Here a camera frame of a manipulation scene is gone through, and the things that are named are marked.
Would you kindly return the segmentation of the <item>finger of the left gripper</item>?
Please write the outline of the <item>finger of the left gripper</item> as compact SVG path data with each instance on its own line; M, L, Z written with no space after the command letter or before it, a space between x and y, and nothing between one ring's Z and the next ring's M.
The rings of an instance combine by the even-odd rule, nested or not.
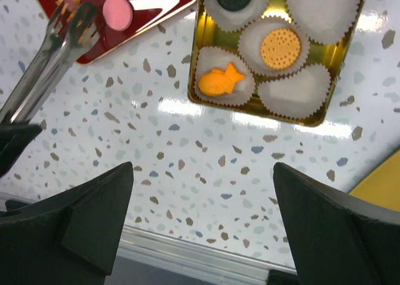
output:
M25 148L41 133L38 124L1 124L1 175L13 167Z

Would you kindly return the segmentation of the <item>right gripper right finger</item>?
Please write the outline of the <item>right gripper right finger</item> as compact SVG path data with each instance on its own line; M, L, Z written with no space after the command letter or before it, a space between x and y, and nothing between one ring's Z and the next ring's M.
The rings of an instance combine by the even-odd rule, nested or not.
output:
M300 284L399 284L399 212L283 162L273 183Z

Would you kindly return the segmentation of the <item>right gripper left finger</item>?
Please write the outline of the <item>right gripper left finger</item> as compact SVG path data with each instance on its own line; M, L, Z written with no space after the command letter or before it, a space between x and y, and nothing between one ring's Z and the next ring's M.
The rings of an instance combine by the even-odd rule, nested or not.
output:
M1 215L1 284L104 284L133 189L131 162Z

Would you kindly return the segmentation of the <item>metal serving tongs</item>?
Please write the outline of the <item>metal serving tongs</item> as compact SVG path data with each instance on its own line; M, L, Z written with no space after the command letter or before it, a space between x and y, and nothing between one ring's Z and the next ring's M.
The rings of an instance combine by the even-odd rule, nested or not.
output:
M97 6L82 3L69 22L69 12L61 13L63 6L64 3L54 10L39 51L4 103L2 123L29 122L68 69L99 40Z

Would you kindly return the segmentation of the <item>pink round cookie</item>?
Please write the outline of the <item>pink round cookie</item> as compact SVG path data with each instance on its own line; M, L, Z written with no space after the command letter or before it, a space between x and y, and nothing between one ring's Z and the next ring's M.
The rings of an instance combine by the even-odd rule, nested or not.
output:
M133 8L127 0L105 0L102 15L111 29L124 31L132 23Z

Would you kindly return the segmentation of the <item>gold cookie tin box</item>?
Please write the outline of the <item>gold cookie tin box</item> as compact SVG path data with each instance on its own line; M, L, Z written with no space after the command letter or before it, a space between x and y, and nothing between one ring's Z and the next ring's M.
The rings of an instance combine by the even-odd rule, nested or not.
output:
M199 0L189 99L322 123L364 0Z

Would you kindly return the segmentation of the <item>round tan biscuit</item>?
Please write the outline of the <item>round tan biscuit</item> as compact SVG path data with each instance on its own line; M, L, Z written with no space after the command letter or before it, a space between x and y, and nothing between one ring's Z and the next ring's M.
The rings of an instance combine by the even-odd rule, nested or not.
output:
M275 70L283 70L292 66L300 52L300 39L293 30L288 28L271 31L262 40L260 46L263 62Z

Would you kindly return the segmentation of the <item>orange fish cookie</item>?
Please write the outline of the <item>orange fish cookie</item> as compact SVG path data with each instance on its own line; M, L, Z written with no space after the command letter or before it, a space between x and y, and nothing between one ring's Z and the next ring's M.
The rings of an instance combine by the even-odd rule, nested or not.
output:
M225 71L217 68L211 69L207 74L201 76L198 87L206 96L216 97L223 94L232 94L236 84L246 75L240 73L233 63L229 63Z

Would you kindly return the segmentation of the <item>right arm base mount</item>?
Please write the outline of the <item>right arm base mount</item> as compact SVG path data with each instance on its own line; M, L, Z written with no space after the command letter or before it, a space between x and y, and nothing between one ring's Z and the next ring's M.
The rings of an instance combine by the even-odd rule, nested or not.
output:
M270 270L266 285L299 285L298 277L284 271Z

